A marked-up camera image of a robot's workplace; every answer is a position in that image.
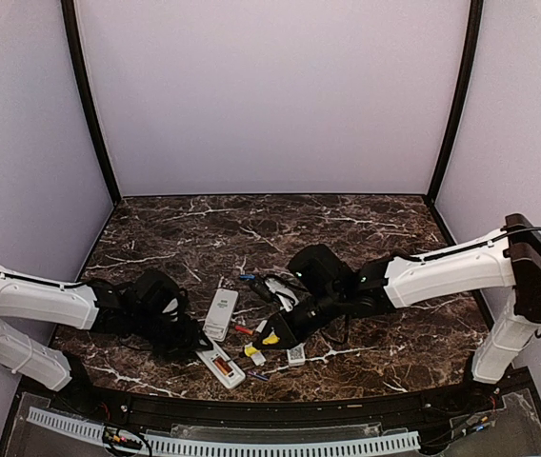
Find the white TCL air-conditioner remote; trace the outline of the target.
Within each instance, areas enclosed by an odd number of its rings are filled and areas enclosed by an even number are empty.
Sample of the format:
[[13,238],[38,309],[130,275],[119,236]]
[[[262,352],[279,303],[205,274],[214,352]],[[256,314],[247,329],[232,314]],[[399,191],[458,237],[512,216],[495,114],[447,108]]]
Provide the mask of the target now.
[[225,288],[216,290],[203,325],[203,331],[213,341],[225,340],[237,301],[237,291]]

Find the slim white remote control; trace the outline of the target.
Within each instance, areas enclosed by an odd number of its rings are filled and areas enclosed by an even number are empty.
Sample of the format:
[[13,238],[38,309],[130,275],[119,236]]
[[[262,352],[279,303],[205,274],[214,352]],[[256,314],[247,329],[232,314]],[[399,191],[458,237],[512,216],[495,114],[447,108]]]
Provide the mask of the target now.
[[306,354],[303,345],[298,345],[287,350],[288,364],[291,368],[304,366],[306,363]]

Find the small white battery cover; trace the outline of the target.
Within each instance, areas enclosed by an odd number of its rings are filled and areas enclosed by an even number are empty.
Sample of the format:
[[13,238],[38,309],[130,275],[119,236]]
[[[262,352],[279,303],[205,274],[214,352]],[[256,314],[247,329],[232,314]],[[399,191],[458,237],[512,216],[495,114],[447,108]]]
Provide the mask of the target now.
[[256,352],[250,356],[250,359],[257,366],[263,366],[266,363],[266,358],[261,352]]

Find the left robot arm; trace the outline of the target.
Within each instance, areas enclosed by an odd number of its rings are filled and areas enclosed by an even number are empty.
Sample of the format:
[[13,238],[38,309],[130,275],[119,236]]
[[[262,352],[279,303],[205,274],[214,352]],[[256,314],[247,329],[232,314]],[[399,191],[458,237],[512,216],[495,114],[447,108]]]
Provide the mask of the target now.
[[100,407],[99,392],[76,357],[48,348],[11,327],[6,318],[68,326],[120,338],[145,340],[154,355],[187,358],[212,347],[201,325],[187,313],[188,293],[165,273],[150,269],[134,281],[102,279],[58,282],[0,265],[0,365],[14,374],[62,391],[80,415]]

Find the white square battery cover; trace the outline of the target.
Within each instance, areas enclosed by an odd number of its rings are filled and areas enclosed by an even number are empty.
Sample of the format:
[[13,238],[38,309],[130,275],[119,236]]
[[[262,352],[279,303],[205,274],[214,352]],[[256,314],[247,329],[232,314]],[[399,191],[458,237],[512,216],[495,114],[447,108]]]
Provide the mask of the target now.
[[256,327],[255,332],[261,333],[264,330],[266,323],[267,323],[267,320],[261,321],[260,324]]

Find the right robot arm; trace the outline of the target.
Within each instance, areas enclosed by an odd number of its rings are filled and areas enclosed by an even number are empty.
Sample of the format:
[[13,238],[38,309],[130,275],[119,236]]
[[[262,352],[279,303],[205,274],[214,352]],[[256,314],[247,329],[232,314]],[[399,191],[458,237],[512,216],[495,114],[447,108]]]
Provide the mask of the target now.
[[471,413],[489,396],[531,338],[541,337],[541,227],[510,214],[502,228],[466,243],[417,255],[394,253],[353,270],[329,247],[301,249],[290,273],[308,297],[274,313],[252,346],[291,349],[340,316],[367,318],[393,313],[432,298],[484,288],[510,293],[490,335],[471,358],[468,379],[451,403]]

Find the yellow handled screwdriver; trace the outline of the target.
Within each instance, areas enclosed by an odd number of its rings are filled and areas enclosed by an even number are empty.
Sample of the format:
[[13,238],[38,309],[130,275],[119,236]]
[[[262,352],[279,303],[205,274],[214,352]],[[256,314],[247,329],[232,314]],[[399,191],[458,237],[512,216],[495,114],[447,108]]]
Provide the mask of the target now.
[[244,346],[244,354],[252,358],[254,354],[264,350],[276,349],[280,343],[280,338],[272,333],[270,336],[263,338],[260,341],[252,342]]

